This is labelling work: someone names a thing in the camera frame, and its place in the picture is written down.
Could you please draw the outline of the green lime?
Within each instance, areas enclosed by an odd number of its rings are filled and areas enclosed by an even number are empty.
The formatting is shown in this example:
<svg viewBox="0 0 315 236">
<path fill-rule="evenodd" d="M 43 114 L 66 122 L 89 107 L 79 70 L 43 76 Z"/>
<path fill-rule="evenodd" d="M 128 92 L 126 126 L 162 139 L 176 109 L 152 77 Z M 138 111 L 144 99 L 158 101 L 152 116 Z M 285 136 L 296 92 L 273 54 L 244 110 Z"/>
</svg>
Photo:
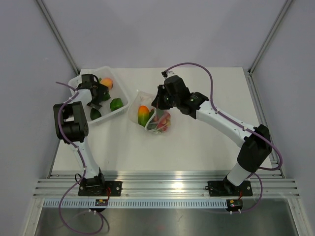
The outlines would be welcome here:
<svg viewBox="0 0 315 236">
<path fill-rule="evenodd" d="M 105 93 L 103 96 L 102 96 L 102 101 L 107 101 L 111 98 L 110 94 L 109 93 Z"/>
</svg>

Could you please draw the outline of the white plastic basket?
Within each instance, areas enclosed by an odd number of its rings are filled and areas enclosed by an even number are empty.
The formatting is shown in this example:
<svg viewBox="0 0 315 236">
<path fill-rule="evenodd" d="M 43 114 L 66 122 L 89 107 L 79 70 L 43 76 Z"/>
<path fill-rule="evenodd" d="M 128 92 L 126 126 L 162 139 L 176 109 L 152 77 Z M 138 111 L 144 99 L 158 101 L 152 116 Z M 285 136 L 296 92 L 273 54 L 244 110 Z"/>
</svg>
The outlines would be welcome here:
<svg viewBox="0 0 315 236">
<path fill-rule="evenodd" d="M 113 88 L 109 91 L 110 99 L 101 102 L 102 107 L 99 109 L 101 117 L 92 120 L 90 117 L 92 108 L 86 104 L 83 106 L 88 125 L 101 124 L 127 111 L 130 98 L 127 93 L 126 84 L 114 69 L 108 66 L 97 69 L 82 69 L 80 75 L 72 78 L 68 82 L 68 85 L 77 88 L 82 81 L 81 75 L 83 74 L 94 74 L 98 78 L 110 78 L 113 81 Z"/>
</svg>

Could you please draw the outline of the yellow red mango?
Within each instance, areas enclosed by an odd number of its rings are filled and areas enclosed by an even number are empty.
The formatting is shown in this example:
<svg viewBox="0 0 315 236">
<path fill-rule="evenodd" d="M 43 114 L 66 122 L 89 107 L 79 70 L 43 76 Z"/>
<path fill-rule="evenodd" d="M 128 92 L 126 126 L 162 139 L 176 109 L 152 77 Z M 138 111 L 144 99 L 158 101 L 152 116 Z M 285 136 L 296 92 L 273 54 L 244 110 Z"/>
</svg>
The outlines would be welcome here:
<svg viewBox="0 0 315 236">
<path fill-rule="evenodd" d="M 145 127 L 150 118 L 150 111 L 146 106 L 140 106 L 137 112 L 138 124 Z"/>
</svg>

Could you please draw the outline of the clear zip top bag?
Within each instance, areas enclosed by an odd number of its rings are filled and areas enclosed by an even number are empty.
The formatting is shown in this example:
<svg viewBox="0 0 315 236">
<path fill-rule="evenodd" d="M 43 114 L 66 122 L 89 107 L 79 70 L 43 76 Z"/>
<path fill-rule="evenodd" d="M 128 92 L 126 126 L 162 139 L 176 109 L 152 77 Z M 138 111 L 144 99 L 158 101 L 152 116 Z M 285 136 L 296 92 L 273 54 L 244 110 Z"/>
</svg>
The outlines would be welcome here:
<svg viewBox="0 0 315 236">
<path fill-rule="evenodd" d="M 154 98 L 152 94 L 138 90 L 128 109 L 127 116 L 131 122 L 145 131 L 156 134 L 164 133 L 171 126 L 171 114 L 166 110 L 153 107 Z"/>
</svg>

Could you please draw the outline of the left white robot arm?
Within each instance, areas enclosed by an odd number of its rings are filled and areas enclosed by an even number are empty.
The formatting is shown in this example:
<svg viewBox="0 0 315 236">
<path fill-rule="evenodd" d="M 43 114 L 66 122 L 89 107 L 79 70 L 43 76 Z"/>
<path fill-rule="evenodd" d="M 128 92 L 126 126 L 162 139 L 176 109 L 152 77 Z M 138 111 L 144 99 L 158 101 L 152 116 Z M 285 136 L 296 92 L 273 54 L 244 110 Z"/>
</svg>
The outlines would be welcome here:
<svg viewBox="0 0 315 236">
<path fill-rule="evenodd" d="M 96 75 L 81 75 L 77 88 L 69 86 L 73 95 L 64 103 L 53 106 L 56 135 L 69 145 L 78 163 L 82 165 L 79 174 L 79 196 L 110 196 L 110 186 L 97 165 L 87 142 L 89 126 L 84 107 L 99 110 L 103 97 L 109 92 L 108 87 L 99 83 Z"/>
</svg>

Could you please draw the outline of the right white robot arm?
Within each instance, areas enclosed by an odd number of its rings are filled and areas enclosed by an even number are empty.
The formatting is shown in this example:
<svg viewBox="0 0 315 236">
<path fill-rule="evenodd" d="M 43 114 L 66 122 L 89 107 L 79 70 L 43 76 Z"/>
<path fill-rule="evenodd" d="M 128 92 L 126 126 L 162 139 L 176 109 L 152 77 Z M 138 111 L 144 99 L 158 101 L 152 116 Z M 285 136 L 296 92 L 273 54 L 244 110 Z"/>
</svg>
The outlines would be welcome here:
<svg viewBox="0 0 315 236">
<path fill-rule="evenodd" d="M 239 148 L 237 163 L 223 181 L 229 195 L 241 189 L 243 181 L 255 173 L 271 153 L 270 133 L 266 126 L 249 126 L 213 107 L 209 98 L 190 92 L 178 75 L 163 73 L 164 82 L 157 88 L 152 106 L 160 110 L 177 108 L 182 114 L 202 121 L 231 139 Z"/>
</svg>

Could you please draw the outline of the orange peach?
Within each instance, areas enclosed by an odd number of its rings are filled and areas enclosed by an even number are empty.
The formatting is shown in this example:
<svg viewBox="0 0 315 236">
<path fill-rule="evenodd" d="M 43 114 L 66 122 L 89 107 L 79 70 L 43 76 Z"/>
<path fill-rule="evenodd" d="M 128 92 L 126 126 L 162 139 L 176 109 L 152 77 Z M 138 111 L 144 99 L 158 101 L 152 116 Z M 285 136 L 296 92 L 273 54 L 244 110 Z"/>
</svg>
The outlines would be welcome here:
<svg viewBox="0 0 315 236">
<path fill-rule="evenodd" d="M 113 80 L 111 78 L 102 78 L 100 80 L 100 83 L 106 87 L 108 87 L 109 90 L 111 90 L 113 88 Z"/>
</svg>

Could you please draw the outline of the green pepper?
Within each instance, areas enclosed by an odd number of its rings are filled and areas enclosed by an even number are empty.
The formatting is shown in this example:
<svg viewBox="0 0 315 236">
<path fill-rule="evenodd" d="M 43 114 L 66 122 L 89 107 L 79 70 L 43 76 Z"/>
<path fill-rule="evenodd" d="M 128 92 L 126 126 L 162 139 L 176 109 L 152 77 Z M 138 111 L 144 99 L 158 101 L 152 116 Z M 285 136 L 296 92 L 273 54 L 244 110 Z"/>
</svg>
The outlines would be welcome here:
<svg viewBox="0 0 315 236">
<path fill-rule="evenodd" d="M 114 98 L 110 103 L 110 110 L 115 111 L 123 106 L 124 104 L 121 98 Z"/>
</svg>

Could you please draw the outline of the green avocado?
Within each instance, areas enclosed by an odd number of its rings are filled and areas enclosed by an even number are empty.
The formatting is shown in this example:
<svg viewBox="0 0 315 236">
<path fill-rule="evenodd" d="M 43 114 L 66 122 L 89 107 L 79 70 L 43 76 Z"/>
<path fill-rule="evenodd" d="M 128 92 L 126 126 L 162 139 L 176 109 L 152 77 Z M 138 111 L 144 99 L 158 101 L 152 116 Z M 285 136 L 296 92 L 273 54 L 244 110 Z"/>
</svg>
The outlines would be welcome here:
<svg viewBox="0 0 315 236">
<path fill-rule="evenodd" d="M 95 109 L 95 108 L 91 108 L 91 111 L 90 111 L 90 119 L 91 120 L 96 120 L 98 118 L 101 117 L 101 113 L 99 110 Z"/>
</svg>

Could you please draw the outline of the left small circuit board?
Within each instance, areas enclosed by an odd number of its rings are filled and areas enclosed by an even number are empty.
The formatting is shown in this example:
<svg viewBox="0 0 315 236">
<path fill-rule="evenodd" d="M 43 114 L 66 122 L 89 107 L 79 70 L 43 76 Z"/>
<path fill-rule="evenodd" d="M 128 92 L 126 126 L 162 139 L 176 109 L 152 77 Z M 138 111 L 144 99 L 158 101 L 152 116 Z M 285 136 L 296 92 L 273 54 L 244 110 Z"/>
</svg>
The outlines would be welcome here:
<svg viewBox="0 0 315 236">
<path fill-rule="evenodd" d="M 95 206 L 108 206 L 108 199 L 96 199 Z"/>
</svg>

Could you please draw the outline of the small circuit board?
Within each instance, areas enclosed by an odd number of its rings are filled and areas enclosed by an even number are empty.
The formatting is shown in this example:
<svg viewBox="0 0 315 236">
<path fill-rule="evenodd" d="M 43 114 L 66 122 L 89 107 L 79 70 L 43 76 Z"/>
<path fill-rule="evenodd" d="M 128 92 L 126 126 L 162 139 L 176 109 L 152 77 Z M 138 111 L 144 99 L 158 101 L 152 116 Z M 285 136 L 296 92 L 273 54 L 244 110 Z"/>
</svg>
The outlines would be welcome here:
<svg viewBox="0 0 315 236">
<path fill-rule="evenodd" d="M 227 211 L 231 211 L 231 212 L 239 212 L 242 210 L 243 208 L 243 200 L 242 199 L 231 199 L 231 200 L 227 200 Z"/>
<path fill-rule="evenodd" d="M 108 199 L 96 199 L 95 206 L 108 206 Z"/>
</svg>

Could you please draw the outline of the right small circuit board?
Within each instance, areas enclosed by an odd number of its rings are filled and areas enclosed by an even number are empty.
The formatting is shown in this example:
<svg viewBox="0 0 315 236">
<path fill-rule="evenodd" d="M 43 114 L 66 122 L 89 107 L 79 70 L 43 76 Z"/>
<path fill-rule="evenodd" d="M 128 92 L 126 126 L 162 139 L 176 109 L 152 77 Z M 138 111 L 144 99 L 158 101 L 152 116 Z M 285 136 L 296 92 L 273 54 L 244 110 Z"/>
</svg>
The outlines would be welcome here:
<svg viewBox="0 0 315 236">
<path fill-rule="evenodd" d="M 227 200 L 227 211 L 231 211 L 231 212 L 239 212 L 242 210 L 243 208 L 243 200 L 242 199 L 231 199 L 231 200 Z"/>
</svg>

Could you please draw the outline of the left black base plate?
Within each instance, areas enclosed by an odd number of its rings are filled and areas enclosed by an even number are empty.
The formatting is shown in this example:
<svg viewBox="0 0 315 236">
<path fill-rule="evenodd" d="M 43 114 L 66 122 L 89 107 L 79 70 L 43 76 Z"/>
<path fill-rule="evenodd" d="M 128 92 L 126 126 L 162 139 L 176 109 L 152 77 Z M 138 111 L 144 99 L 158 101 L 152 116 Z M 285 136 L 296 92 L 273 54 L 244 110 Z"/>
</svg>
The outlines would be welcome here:
<svg viewBox="0 0 315 236">
<path fill-rule="evenodd" d="M 105 181 L 101 183 L 81 183 L 78 196 L 80 197 L 119 197 L 123 183 L 121 181 Z"/>
</svg>

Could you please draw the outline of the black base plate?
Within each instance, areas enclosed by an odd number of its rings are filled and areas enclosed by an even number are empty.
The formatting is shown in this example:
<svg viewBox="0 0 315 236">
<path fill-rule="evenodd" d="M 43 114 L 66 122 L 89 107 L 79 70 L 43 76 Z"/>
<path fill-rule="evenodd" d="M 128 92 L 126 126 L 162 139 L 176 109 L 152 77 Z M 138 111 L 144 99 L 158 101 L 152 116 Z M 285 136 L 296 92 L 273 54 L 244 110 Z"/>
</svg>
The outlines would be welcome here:
<svg viewBox="0 0 315 236">
<path fill-rule="evenodd" d="M 81 183 L 78 196 L 80 197 L 119 197 L 123 183 L 121 181 L 105 181 L 101 183 Z"/>
<path fill-rule="evenodd" d="M 225 180 L 208 181 L 205 190 L 208 190 L 210 197 L 253 196 L 252 186 L 248 180 L 243 181 L 239 186 L 234 186 Z"/>
</svg>

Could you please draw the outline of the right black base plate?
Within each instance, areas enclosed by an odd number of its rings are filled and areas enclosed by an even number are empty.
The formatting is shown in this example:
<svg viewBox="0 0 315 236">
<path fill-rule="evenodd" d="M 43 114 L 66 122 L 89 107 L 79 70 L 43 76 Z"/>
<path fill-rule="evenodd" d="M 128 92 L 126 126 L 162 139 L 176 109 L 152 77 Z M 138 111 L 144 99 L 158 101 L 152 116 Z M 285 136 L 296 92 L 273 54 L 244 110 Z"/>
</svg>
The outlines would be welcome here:
<svg viewBox="0 0 315 236">
<path fill-rule="evenodd" d="M 248 180 L 243 181 L 239 186 L 234 186 L 225 180 L 208 181 L 205 190 L 208 190 L 210 197 L 253 196 L 252 186 Z"/>
</svg>

